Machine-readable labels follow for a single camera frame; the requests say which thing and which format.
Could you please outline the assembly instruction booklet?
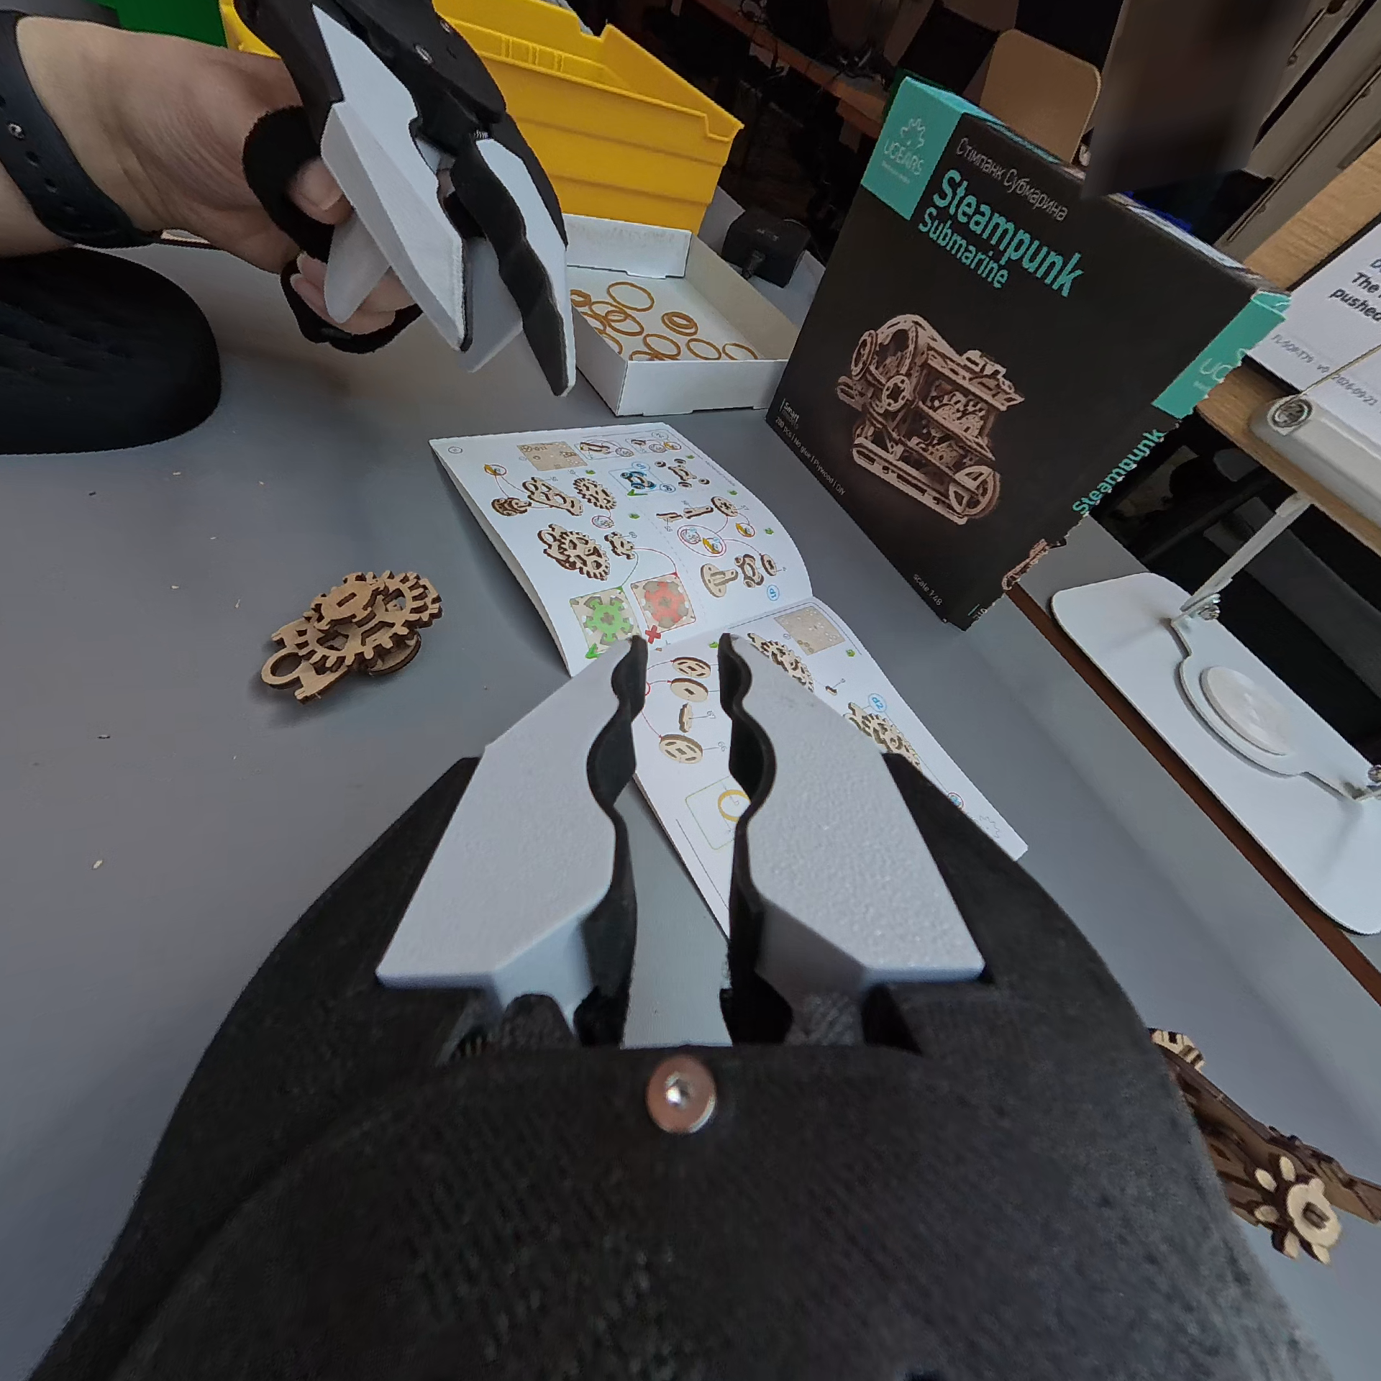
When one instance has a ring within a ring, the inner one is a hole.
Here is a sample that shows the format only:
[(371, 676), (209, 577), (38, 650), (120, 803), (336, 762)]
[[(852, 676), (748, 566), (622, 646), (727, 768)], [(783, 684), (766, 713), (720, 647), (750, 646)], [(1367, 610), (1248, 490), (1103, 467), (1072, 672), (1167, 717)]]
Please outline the assembly instruction booklet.
[(569, 675), (644, 638), (635, 781), (722, 931), (733, 827), (748, 806), (720, 711), (723, 633), (746, 638), (879, 751), (909, 762), (1011, 860), (1026, 853), (864, 643), (814, 597), (783, 521), (678, 432), (574, 428), (431, 447), (542, 612)]

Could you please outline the white cardboard tray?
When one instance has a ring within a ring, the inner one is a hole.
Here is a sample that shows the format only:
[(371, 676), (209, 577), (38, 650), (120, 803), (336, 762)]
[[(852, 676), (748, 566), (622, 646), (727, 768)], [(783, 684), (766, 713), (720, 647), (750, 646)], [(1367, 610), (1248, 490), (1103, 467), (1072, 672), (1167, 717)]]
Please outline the white cardboard tray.
[(619, 417), (766, 408), (798, 326), (694, 234), (565, 216), (577, 368)]

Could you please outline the person's left hand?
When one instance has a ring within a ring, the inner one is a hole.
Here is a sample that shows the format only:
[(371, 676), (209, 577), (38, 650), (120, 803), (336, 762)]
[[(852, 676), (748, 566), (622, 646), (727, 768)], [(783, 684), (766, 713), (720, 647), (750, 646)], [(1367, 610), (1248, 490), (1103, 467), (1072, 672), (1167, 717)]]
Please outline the person's left hand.
[(194, 234), (271, 275), (294, 263), (292, 294), (326, 318), (326, 266), (292, 247), (243, 171), (254, 124), (301, 103), (279, 60), (54, 17), (21, 18), (16, 42), (37, 102), (137, 232)]

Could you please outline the flat wooden gear part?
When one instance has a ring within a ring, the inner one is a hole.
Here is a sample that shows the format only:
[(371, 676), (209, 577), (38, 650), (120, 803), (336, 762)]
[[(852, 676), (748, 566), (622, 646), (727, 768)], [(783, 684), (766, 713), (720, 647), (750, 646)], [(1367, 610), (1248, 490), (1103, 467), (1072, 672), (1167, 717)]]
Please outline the flat wooden gear part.
[(1339, 1215), (1379, 1223), (1379, 1185), (1334, 1156), (1250, 1118), (1202, 1073), (1200, 1048), (1177, 1030), (1150, 1029), (1210, 1153), (1233, 1213), (1270, 1230), (1275, 1252), (1328, 1266)]

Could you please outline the wooden gear assembly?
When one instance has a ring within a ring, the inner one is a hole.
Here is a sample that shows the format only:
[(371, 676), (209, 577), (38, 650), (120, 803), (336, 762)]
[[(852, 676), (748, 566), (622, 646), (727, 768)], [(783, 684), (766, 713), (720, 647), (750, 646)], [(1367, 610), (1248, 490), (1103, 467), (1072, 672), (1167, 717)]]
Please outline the wooden gear assembly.
[(351, 672), (397, 672), (419, 653), (420, 632), (439, 617), (440, 597), (419, 574), (354, 571), (271, 636), (278, 650), (263, 664), (262, 682), (294, 684), (294, 700), (309, 702)]

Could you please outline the beige chair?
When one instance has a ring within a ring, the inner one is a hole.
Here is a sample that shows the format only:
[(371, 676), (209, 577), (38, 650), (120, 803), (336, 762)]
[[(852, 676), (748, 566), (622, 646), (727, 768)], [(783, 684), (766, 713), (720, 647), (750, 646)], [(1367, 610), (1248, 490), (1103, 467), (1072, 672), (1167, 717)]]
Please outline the beige chair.
[(1098, 102), (1095, 64), (1008, 29), (997, 36), (964, 98), (1015, 137), (1072, 165)]

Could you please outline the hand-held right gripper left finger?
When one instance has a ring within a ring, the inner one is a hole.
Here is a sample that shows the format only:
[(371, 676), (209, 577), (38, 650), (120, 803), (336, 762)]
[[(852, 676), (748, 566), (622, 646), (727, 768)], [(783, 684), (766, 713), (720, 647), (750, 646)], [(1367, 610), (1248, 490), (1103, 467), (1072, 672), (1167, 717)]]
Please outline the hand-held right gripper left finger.
[(626, 825), (647, 643), (591, 662), (491, 743), (378, 961), (390, 987), (543, 993), (620, 1046), (636, 937)]

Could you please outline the black puzzle box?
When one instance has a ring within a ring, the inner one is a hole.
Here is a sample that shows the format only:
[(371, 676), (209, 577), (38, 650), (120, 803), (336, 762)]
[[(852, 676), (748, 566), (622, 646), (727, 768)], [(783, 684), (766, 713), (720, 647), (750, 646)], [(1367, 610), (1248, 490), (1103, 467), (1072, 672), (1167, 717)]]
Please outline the black puzzle box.
[(900, 81), (768, 423), (969, 626), (1285, 316), (1285, 294)]

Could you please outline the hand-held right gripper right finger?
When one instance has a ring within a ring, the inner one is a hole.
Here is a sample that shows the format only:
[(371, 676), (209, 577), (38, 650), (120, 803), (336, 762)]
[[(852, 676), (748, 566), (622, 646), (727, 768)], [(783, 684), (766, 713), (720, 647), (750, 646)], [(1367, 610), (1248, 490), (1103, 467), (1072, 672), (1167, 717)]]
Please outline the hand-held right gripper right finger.
[(733, 827), (733, 1044), (776, 1044), (814, 1011), (859, 1016), (878, 986), (970, 981), (982, 959), (914, 822), (911, 765), (865, 743), (746, 638), (716, 647)]

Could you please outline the white paper sign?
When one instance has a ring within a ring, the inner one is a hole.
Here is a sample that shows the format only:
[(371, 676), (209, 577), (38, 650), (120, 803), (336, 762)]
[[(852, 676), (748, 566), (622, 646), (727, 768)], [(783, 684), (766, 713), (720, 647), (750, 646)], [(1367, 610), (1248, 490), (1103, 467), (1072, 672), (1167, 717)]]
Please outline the white paper sign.
[(1379, 225), (1290, 291), (1284, 321), (1248, 359), (1359, 433), (1379, 439)]

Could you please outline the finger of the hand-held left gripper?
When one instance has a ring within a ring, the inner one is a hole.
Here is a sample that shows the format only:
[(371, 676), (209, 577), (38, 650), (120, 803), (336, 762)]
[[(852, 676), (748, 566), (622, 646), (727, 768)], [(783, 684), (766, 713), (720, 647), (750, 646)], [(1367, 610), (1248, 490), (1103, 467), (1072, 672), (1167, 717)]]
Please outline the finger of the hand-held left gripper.
[(319, 10), (318, 28), (340, 87), (321, 159), (352, 207), (333, 230), (326, 263), (327, 318), (352, 318), (394, 273), (443, 341), (462, 348), (465, 252), (440, 207), (437, 171), (412, 141), (417, 103), (340, 22)]
[(444, 213), (462, 232), (465, 370), (478, 372), (517, 334), (555, 397), (577, 380), (566, 244), (528, 164), (496, 139), (462, 141), (450, 165)]

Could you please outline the black power adapter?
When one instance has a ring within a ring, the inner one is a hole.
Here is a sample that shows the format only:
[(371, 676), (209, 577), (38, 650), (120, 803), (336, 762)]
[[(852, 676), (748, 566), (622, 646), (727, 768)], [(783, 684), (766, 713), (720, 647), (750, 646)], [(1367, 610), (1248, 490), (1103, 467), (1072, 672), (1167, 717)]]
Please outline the black power adapter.
[(727, 225), (720, 257), (743, 278), (786, 287), (807, 246), (809, 230), (806, 225), (762, 208), (750, 208)]

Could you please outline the black wrist band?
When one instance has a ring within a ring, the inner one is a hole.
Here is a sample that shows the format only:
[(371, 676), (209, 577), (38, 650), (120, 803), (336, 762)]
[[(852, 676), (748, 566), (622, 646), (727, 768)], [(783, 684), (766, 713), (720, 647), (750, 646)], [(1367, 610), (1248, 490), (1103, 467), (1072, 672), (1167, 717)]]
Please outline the black wrist band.
[(1, 10), (1, 168), (46, 232), (70, 246), (125, 250), (148, 246), (141, 234), (80, 168), (34, 94), (18, 50), (21, 10)]

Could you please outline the grey desk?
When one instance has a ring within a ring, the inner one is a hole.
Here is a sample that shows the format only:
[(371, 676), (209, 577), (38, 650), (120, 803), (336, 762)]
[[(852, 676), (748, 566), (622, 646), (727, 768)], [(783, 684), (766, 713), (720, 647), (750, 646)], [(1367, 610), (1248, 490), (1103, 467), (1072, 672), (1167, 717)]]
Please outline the grey desk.
[[(429, 439), (605, 424), (521, 348), (467, 376), (419, 325), (301, 341), (275, 278), (194, 247), (217, 412), (144, 450), (1, 461), (1, 1377), (25, 1379), (124, 1225), (247, 980), (443, 769), (565, 676)], [(1379, 1005), (1008, 601), (933, 619), (756, 412), (671, 423), (788, 527), (815, 595), (1026, 840), (1024, 869), (1151, 1027), (1260, 1120), (1379, 1180)], [(271, 636), (354, 571), (440, 617), (318, 700)]]

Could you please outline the green plastic bin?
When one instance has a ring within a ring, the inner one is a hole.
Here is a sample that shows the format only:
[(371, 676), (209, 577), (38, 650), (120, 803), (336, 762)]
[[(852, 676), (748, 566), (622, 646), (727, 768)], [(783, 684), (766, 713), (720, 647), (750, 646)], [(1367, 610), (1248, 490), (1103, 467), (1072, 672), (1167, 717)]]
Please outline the green plastic bin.
[(174, 36), (226, 47), (217, 0), (114, 0), (98, 4), (110, 8), (125, 31)]

